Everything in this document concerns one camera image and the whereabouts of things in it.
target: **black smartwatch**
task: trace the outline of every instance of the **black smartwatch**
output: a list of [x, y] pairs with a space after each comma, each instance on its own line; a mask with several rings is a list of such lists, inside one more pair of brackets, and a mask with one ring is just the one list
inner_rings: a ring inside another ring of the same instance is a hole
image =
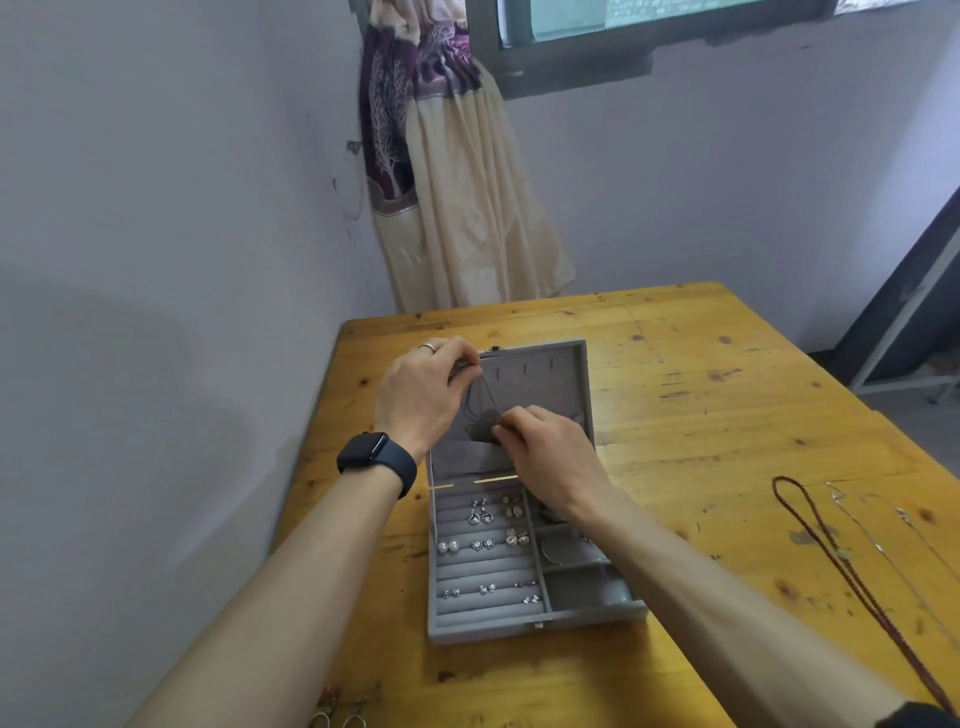
[[410, 487], [417, 479], [417, 463], [413, 456], [391, 440], [386, 432], [364, 432], [357, 435], [337, 455], [337, 469], [341, 473], [370, 465], [386, 465], [400, 476], [403, 481], [400, 497], [410, 492]]

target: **watch face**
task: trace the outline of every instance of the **watch face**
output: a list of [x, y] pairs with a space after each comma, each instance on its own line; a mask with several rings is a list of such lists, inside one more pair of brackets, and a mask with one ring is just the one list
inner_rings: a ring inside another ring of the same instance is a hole
[[348, 466], [368, 463], [380, 452], [387, 439], [383, 432], [364, 432], [347, 443], [337, 460]]

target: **open jewelry box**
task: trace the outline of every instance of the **open jewelry box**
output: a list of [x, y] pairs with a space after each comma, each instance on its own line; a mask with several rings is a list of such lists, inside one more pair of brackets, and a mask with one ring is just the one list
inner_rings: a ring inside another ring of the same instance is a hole
[[587, 342], [482, 352], [453, 425], [427, 455], [427, 634], [451, 644], [646, 617], [646, 605], [592, 542], [527, 492], [490, 429], [537, 404], [579, 423], [591, 443]]

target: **person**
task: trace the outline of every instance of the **person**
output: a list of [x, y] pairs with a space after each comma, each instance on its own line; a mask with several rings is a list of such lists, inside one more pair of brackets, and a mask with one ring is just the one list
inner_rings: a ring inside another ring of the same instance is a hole
[[[420, 463], [480, 375], [479, 354], [463, 338], [431, 339], [387, 371], [376, 430]], [[931, 706], [908, 703], [657, 523], [611, 483], [576, 423], [541, 407], [515, 407], [493, 434], [526, 487], [591, 538], [643, 595], [739, 728], [957, 725]], [[400, 493], [400, 476], [386, 466], [343, 472], [129, 725], [307, 725]]]

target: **wooden tabletop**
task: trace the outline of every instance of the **wooden tabletop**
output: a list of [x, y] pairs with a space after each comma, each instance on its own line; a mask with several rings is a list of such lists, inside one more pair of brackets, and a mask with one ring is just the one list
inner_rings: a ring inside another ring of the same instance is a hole
[[[478, 349], [586, 339], [597, 449], [613, 482], [783, 609], [929, 701], [770, 488], [779, 474], [808, 484], [867, 585], [960, 702], [960, 651], [832, 503], [824, 482], [848, 494], [851, 512], [957, 635], [960, 582], [893, 506], [905, 508], [960, 571], [960, 483], [715, 283], [347, 322], [277, 543], [332, 485], [343, 444], [372, 428], [374, 395], [388, 364], [430, 336], [454, 333]], [[789, 493], [800, 507], [798, 495]], [[427, 502], [422, 475], [390, 519], [327, 681], [343, 700], [368, 698], [371, 728], [730, 724], [653, 616], [645, 623], [431, 645]]]

